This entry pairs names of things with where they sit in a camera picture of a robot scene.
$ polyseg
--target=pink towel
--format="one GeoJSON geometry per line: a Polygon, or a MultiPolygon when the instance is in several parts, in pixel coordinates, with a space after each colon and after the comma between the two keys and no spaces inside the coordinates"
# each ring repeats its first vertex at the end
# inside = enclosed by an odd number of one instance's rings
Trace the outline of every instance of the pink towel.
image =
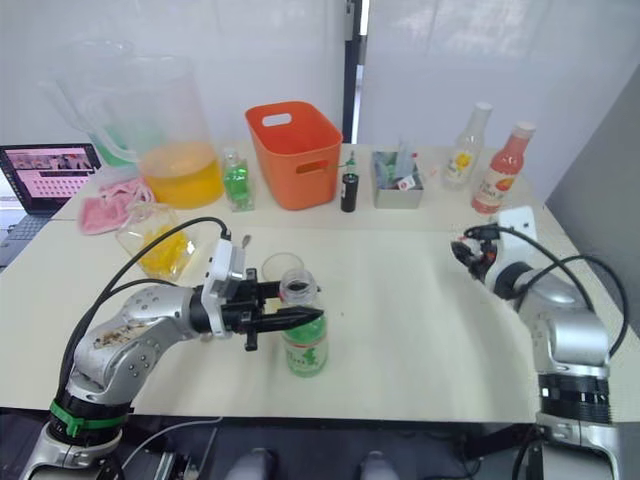
{"type": "Polygon", "coordinates": [[[84,200],[78,217],[80,231],[95,235],[120,228],[129,218],[129,206],[153,201],[153,193],[142,178],[101,187],[100,197],[84,200]]]}

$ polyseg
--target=cable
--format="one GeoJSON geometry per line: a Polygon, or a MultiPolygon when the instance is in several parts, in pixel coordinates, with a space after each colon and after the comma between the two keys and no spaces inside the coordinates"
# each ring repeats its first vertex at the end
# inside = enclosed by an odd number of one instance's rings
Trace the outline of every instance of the cable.
{"type": "Polygon", "coordinates": [[[460,440],[460,435],[437,435],[432,432],[424,431],[423,435],[427,438],[435,440],[437,442],[455,442],[456,440],[460,440]]]}
{"type": "Polygon", "coordinates": [[[125,480],[124,470],[122,469],[122,465],[120,464],[120,459],[115,453],[111,453],[106,459],[105,462],[100,467],[98,471],[98,475],[96,478],[98,480],[102,480],[104,475],[109,475],[109,479],[118,479],[125,480]]]}
{"type": "Polygon", "coordinates": [[[580,280],[578,280],[578,277],[576,277],[575,274],[569,268],[567,268],[567,266],[564,265],[560,261],[560,259],[558,257],[556,257],[549,250],[547,250],[543,245],[541,245],[540,243],[536,242],[533,238],[529,237],[528,235],[525,235],[524,233],[521,233],[521,232],[515,230],[514,228],[506,228],[506,227],[501,227],[500,225],[494,225],[494,224],[478,225],[476,227],[468,228],[467,230],[465,230],[464,236],[468,237],[468,238],[476,238],[475,232],[477,232],[479,230],[495,230],[497,232],[508,233],[510,235],[513,235],[514,237],[518,237],[518,238],[524,240],[529,245],[533,246],[536,250],[538,250],[545,257],[547,257],[549,260],[551,260],[553,262],[554,266],[559,267],[564,273],[567,274],[567,276],[571,279],[573,284],[576,286],[576,288],[580,292],[580,295],[582,295],[582,297],[584,298],[584,302],[587,304],[587,308],[592,312],[594,311],[593,302],[591,301],[591,297],[589,296],[589,294],[587,293],[586,289],[584,288],[584,285],[582,285],[580,280]]]}
{"type": "Polygon", "coordinates": [[[536,427],[535,425],[533,425],[525,435],[524,441],[522,442],[522,445],[520,445],[520,449],[518,450],[516,460],[513,462],[513,469],[511,470],[511,480],[518,480],[518,477],[520,476],[520,467],[522,466],[524,456],[527,454],[527,450],[529,450],[531,444],[536,440],[538,440],[538,435],[536,432],[536,427]]]}
{"type": "MultiPolygon", "coordinates": [[[[618,333],[618,337],[616,338],[616,340],[613,342],[613,345],[611,345],[611,348],[609,349],[609,356],[613,358],[615,353],[618,351],[618,349],[622,345],[622,342],[627,336],[627,331],[629,330],[629,298],[627,297],[627,292],[624,288],[624,285],[620,281],[620,278],[615,273],[615,271],[608,264],[606,264],[604,261],[600,260],[599,258],[593,257],[591,255],[573,255],[571,257],[563,258],[562,260],[560,260],[560,263],[564,265],[566,263],[574,262],[576,260],[584,260],[586,262],[591,262],[598,265],[605,272],[607,272],[609,277],[611,277],[611,279],[613,280],[613,283],[615,283],[616,288],[618,289],[618,292],[620,293],[620,300],[622,301],[622,326],[620,327],[620,332],[618,333]]],[[[531,289],[531,287],[533,287],[533,285],[535,285],[542,277],[547,275],[556,267],[558,267],[558,265],[555,265],[555,264],[549,265],[547,268],[539,271],[531,280],[529,280],[517,292],[517,296],[520,297],[520,303],[524,301],[524,298],[526,294],[529,292],[529,290],[531,289]]]]}
{"type": "Polygon", "coordinates": [[[131,463],[131,460],[133,460],[133,457],[135,457],[138,453],[140,453],[140,450],[142,450],[149,443],[154,441],[156,438],[161,437],[162,435],[165,435],[165,434],[167,434],[167,433],[169,433],[169,432],[171,432],[173,430],[176,430],[178,428],[192,427],[192,426],[195,426],[195,425],[213,425],[213,424],[219,423],[220,421],[222,421],[222,417],[218,417],[215,420],[196,420],[194,422],[178,423],[176,425],[171,425],[170,427],[167,427],[164,430],[160,430],[158,433],[154,433],[149,438],[147,438],[145,441],[143,441],[140,445],[138,445],[136,447],[136,449],[133,452],[131,452],[131,455],[129,455],[127,457],[127,459],[124,461],[124,463],[122,464],[122,469],[124,470],[125,468],[127,468],[127,465],[129,465],[129,463],[131,463]]]}
{"type": "Polygon", "coordinates": [[[422,477],[422,480],[473,480],[474,475],[480,471],[480,467],[482,466],[482,460],[477,460],[474,467],[469,470],[466,463],[462,463],[462,467],[465,470],[464,475],[429,475],[427,477],[422,477]]]}
{"type": "Polygon", "coordinates": [[[64,391],[67,382],[69,381],[69,375],[71,374],[71,369],[73,368],[73,352],[75,351],[78,343],[82,337],[84,337],[85,333],[87,333],[87,329],[93,320],[96,312],[100,305],[108,298],[108,295],[111,293],[111,289],[118,283],[118,281],[124,276],[127,271],[138,262],[144,255],[146,255],[150,250],[156,247],[160,242],[167,239],[174,233],[177,233],[191,225],[195,225],[196,223],[203,222],[213,222],[220,226],[222,232],[220,233],[220,237],[225,240],[231,239],[231,231],[227,227],[227,225],[216,217],[199,217],[194,218],[192,220],[181,223],[177,227],[172,228],[171,230],[163,233],[159,237],[155,238],[148,245],[144,246],[138,253],[136,253],[124,266],[118,270],[118,272],[113,276],[113,278],[107,283],[104,287],[98,298],[93,303],[93,305],[87,310],[87,312],[82,316],[76,327],[73,329],[71,336],[69,337],[69,341],[67,342],[67,346],[65,348],[64,354],[62,356],[62,364],[60,367],[60,377],[58,382],[58,393],[64,391]]]}
{"type": "Polygon", "coordinates": [[[109,300],[115,294],[120,293],[122,290],[135,287],[136,285],[140,285],[143,283],[157,283],[159,285],[168,285],[170,287],[177,287],[175,283],[168,282],[167,280],[160,280],[159,278],[141,278],[140,280],[133,280],[131,282],[124,283],[119,287],[114,288],[113,290],[111,290],[111,292],[109,292],[109,295],[107,295],[107,297],[104,299],[102,303],[109,300]]]}
{"type": "Polygon", "coordinates": [[[204,466],[207,463],[207,460],[209,459],[209,454],[211,453],[211,447],[213,447],[213,442],[215,441],[217,435],[218,435],[218,427],[214,427],[213,431],[211,432],[211,435],[209,436],[207,447],[204,449],[204,455],[202,456],[202,461],[200,462],[200,468],[198,469],[198,472],[200,472],[201,475],[202,475],[204,466]]]}

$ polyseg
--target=small green bottle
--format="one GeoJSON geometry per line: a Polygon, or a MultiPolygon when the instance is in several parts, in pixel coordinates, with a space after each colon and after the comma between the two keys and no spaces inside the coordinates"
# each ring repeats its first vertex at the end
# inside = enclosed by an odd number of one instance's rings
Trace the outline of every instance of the small green bottle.
{"type": "MultiPolygon", "coordinates": [[[[305,305],[322,309],[318,285],[307,270],[289,270],[280,281],[284,307],[305,305]]],[[[325,315],[311,323],[282,332],[289,369],[299,377],[313,377],[327,363],[327,319],[325,315]]]]}
{"type": "Polygon", "coordinates": [[[253,189],[249,181],[247,161],[241,159],[234,148],[224,149],[224,189],[231,211],[253,210],[253,189]]]}

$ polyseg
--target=plastic pitcher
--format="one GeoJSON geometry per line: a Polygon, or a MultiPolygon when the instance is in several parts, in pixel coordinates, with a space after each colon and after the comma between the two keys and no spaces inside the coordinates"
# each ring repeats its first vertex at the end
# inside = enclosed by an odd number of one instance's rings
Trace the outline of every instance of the plastic pitcher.
{"type": "MultiPolygon", "coordinates": [[[[133,55],[133,46],[115,40],[85,40],[67,45],[51,54],[49,78],[39,86],[65,121],[73,128],[89,135],[102,159],[112,166],[130,165],[114,155],[100,141],[91,125],[80,113],[80,105],[95,94],[93,79],[100,71],[133,55]]],[[[112,128],[113,136],[124,147],[122,139],[112,128]]]]}
{"type": "Polygon", "coordinates": [[[138,162],[158,202],[195,208],[222,195],[220,166],[188,59],[133,57],[94,82],[97,93],[81,106],[83,116],[111,153],[138,162]]]}

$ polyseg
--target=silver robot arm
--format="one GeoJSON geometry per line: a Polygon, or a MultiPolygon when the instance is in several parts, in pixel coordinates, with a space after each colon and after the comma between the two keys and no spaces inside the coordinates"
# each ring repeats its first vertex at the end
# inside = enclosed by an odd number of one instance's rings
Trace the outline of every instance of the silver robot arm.
{"type": "MultiPolygon", "coordinates": [[[[535,239],[528,207],[501,213],[497,225],[535,239]]],[[[494,240],[463,238],[452,243],[452,250],[473,277],[506,300],[517,297],[539,272],[526,263],[531,247],[509,234],[494,240]]],[[[541,410],[536,423],[544,442],[530,459],[530,466],[536,463],[534,478],[620,480],[604,324],[575,286],[552,274],[536,282],[523,300],[515,300],[514,308],[531,334],[538,373],[541,410]]]]}
{"type": "Polygon", "coordinates": [[[304,325],[323,313],[294,307],[264,314],[265,300],[277,297],[279,282],[258,283],[255,269],[245,274],[244,251],[228,240],[218,241],[209,261],[203,286],[144,288],[82,338],[66,388],[52,402],[21,479],[48,475],[52,467],[95,476],[121,440],[131,402],[176,343],[240,333],[247,336],[245,349],[256,350],[258,333],[304,325]]]}

